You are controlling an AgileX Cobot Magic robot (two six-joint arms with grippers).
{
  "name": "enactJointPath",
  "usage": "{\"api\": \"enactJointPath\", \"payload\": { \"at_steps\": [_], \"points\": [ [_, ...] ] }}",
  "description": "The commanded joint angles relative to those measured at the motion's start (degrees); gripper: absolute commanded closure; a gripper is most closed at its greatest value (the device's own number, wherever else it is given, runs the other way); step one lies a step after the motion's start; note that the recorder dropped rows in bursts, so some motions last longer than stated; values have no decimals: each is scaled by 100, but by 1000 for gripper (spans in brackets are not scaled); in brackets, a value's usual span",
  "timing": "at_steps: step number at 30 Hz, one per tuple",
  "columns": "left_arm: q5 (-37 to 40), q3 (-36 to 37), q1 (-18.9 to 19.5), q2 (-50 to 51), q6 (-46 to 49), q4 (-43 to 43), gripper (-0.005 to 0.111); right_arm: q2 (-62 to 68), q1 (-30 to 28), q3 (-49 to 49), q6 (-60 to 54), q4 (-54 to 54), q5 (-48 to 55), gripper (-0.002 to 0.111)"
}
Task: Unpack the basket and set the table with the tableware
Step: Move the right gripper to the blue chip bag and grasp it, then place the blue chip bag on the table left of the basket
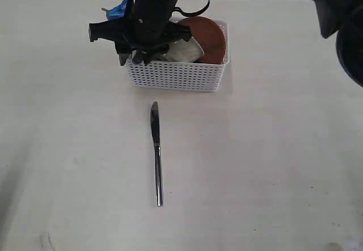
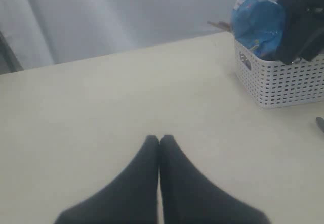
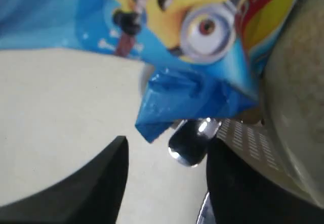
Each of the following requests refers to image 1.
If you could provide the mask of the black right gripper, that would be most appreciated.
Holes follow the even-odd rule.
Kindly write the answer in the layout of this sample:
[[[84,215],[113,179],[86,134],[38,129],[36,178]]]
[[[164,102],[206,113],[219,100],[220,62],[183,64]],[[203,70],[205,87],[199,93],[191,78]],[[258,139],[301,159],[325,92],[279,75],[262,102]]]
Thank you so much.
[[[148,30],[145,25],[134,25],[125,18],[90,23],[88,34],[91,42],[98,39],[114,42],[117,45],[120,66],[126,64],[132,50],[135,50],[134,64],[148,65],[158,58],[158,49],[178,40],[191,39],[189,26],[168,21],[162,28]]]

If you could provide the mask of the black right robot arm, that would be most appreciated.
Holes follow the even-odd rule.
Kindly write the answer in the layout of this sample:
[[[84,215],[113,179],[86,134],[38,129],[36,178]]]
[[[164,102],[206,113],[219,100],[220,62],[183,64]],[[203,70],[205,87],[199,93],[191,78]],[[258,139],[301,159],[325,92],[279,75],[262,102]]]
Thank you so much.
[[[171,22],[174,12],[185,17],[202,14],[201,10],[183,11],[177,1],[125,0],[106,21],[89,25],[89,39],[113,42],[121,64],[132,53],[137,62],[149,63],[173,40],[191,38],[189,28]],[[343,70],[355,83],[362,84],[362,0],[310,1],[315,4],[321,36],[336,37],[337,58]]]

